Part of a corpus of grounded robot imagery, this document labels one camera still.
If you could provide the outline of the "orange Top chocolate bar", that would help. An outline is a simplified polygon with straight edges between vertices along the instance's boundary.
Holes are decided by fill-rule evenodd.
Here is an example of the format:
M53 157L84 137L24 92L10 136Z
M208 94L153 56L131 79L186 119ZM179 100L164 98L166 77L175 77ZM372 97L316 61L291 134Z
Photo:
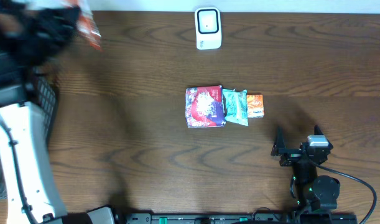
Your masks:
M101 50L101 34L93 20L93 13L88 0L62 0L66 7L79 7L80 16L77 22L77 29L82 37L96 50Z

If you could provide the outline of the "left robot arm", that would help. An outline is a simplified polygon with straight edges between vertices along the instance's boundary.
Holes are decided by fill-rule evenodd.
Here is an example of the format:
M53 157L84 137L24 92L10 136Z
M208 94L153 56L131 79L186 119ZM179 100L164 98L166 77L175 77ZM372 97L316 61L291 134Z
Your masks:
M0 14L14 17L21 31L0 25L0 174L8 199L8 223L114 223L112 208L69 213L55 184L47 144L58 108L58 89L39 70L72 40L78 6L43 9L0 1Z

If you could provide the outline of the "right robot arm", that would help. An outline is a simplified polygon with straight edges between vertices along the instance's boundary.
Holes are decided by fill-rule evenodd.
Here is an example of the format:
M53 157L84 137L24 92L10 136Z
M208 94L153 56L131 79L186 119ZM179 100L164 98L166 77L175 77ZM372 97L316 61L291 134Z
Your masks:
M328 159L332 149L333 145L318 126L314 127L314 134L309 135L297 149L286 147L283 131L277 128L271 155L280 157L281 167L292 168L290 193L298 203L295 210L281 218L282 221L333 222L331 211L337 208L340 182L333 177L317 174L317 167Z

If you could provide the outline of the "green wet wipes pack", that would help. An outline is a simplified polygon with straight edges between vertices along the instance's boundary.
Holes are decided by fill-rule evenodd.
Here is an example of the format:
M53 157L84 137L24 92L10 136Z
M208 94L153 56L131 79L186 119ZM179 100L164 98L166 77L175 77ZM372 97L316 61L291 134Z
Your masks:
M248 126L247 90L236 91L223 89L226 115L225 120L231 123Z

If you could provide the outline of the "purple red tissue pack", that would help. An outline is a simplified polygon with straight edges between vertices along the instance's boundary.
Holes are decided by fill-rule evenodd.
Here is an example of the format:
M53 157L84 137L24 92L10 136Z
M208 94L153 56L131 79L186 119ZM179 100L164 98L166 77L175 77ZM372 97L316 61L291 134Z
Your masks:
M226 124L223 87L199 86L185 92L185 118L189 128L223 127Z

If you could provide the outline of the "orange Kleenex tissue pack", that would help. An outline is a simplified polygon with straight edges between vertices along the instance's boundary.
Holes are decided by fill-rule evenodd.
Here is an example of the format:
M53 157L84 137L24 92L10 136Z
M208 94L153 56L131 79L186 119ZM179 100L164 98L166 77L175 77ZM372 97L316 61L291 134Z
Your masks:
M247 95L248 118L262 118L264 116L264 102L262 95Z

